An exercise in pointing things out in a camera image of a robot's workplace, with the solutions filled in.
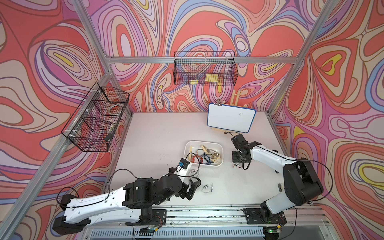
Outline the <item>black smart watch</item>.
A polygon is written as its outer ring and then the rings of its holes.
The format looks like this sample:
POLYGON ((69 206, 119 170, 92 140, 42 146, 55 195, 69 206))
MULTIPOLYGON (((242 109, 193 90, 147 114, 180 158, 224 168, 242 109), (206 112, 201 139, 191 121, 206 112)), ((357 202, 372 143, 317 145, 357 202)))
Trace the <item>black smart watch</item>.
POLYGON ((196 178, 196 177, 191 177, 190 178, 190 183, 191 184, 194 184, 194 183, 197 183, 197 184, 201 184, 201 180, 199 178, 196 178))

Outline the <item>beige long strap watch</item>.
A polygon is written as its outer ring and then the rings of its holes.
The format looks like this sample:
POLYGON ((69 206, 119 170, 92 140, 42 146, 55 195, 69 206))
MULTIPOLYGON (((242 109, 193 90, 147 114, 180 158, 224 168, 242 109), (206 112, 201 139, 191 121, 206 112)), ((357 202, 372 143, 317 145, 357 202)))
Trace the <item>beige long strap watch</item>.
POLYGON ((190 159, 191 158, 191 153, 192 153, 192 145, 190 145, 190 148, 189 148, 189 154, 188 154, 188 158, 190 159))

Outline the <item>red translucent watch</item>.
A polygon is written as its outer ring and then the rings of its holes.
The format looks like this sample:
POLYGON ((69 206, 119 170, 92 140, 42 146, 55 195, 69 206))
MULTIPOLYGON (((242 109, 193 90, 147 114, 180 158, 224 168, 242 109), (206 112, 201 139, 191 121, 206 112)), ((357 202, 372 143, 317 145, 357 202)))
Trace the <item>red translucent watch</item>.
POLYGON ((191 158, 192 163, 203 164, 204 158, 202 156, 193 155, 191 158))

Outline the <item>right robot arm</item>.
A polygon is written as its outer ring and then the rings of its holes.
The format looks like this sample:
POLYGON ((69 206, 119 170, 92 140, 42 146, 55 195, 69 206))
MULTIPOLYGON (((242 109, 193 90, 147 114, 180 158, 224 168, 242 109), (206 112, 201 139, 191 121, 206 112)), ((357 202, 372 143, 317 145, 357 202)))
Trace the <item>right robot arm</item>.
POLYGON ((240 164, 243 170, 247 170, 249 167, 245 167, 245 164, 257 161, 283 176, 283 191, 261 204, 260 215, 264 221, 269 221, 287 209, 301 206, 324 192, 310 160, 282 155, 259 142, 246 141, 242 134, 234 135, 231 141, 236 149, 232 152, 234 164, 240 164))

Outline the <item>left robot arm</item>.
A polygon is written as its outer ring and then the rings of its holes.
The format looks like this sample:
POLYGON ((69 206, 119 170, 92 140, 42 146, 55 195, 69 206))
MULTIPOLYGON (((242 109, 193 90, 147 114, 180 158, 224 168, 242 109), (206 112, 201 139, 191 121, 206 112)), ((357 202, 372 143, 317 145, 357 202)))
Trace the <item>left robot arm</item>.
POLYGON ((166 223, 167 210, 155 210, 171 197, 191 200, 201 180, 190 177, 186 184, 182 177, 170 174, 158 180, 139 178, 107 194, 79 199, 64 195, 60 205, 64 215, 54 220, 52 229, 59 235, 80 233, 84 228, 124 222, 127 226, 162 227, 166 223))

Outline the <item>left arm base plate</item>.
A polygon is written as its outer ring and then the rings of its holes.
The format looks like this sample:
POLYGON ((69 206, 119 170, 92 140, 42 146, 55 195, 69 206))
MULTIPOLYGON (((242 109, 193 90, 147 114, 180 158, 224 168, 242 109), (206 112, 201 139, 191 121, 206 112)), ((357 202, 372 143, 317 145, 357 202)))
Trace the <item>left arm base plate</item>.
POLYGON ((126 226, 164 226, 167 220, 166 209, 141 209, 139 219, 133 223, 126 222, 126 226))

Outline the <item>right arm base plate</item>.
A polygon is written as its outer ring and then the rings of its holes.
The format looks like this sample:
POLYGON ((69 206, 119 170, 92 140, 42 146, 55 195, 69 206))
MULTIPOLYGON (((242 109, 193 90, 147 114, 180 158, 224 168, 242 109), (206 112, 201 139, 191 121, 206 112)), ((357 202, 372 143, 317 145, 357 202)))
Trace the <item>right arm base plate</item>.
POLYGON ((248 225, 285 225, 287 219, 284 212, 271 214, 266 208, 243 208, 242 209, 248 225))

